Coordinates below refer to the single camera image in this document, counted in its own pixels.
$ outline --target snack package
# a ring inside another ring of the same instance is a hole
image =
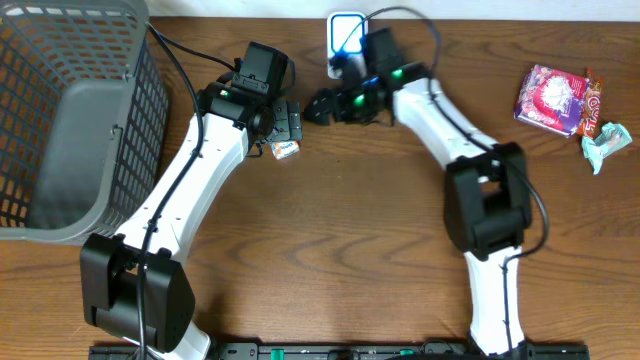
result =
[[[600,172],[604,158],[629,144],[631,144],[631,135],[620,124],[606,124],[602,127],[602,134],[595,140],[587,136],[582,137],[584,157],[593,166],[593,175]]]
[[[280,160],[300,151],[300,146],[297,141],[271,143],[271,151],[273,152],[273,156],[275,156],[277,160]]]
[[[604,79],[596,79],[591,69],[587,69],[587,78],[589,79],[589,88],[585,95],[582,119],[580,120],[580,126],[578,126],[578,134],[593,139],[596,124],[598,123],[598,115],[600,115],[600,97]]]
[[[569,137],[578,130],[587,78],[536,65],[525,78],[514,117]]]

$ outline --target basket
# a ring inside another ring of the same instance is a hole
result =
[[[143,0],[0,0],[0,239],[109,236],[153,189],[168,98]]]

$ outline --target wooden table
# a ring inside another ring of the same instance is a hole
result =
[[[326,76],[324,20],[153,19],[186,46],[228,61],[250,40],[289,54],[303,105]],[[408,59],[430,61],[417,21],[391,21]],[[382,22],[374,22],[378,27]],[[521,263],[520,320],[535,341],[584,341],[592,359],[640,353],[640,159],[637,142],[592,175],[577,138],[513,120],[536,63],[606,78],[602,118],[640,136],[640,25],[440,21],[439,78],[452,101],[500,142],[527,152],[552,223],[548,246]],[[192,113],[158,52],[173,98],[164,164]],[[223,68],[178,53],[196,89]],[[191,250],[195,322],[222,339],[420,343],[465,338],[467,269],[442,221],[443,172],[397,126],[304,124],[302,150],[245,160],[222,187]],[[525,247],[540,234],[538,216]],[[77,247],[0,243],[0,359],[86,359],[118,339],[85,324]]]

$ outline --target white backdrop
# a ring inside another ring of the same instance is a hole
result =
[[[640,21],[640,0],[147,0],[151,15],[325,18],[408,5],[435,19]],[[385,17],[407,17],[389,13]]]

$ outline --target light blue wrapper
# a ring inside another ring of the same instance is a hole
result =
[[[595,140],[582,137],[584,157],[593,166],[593,175],[598,175],[604,158],[631,144],[631,135],[620,124],[608,123],[602,127],[602,134]]]

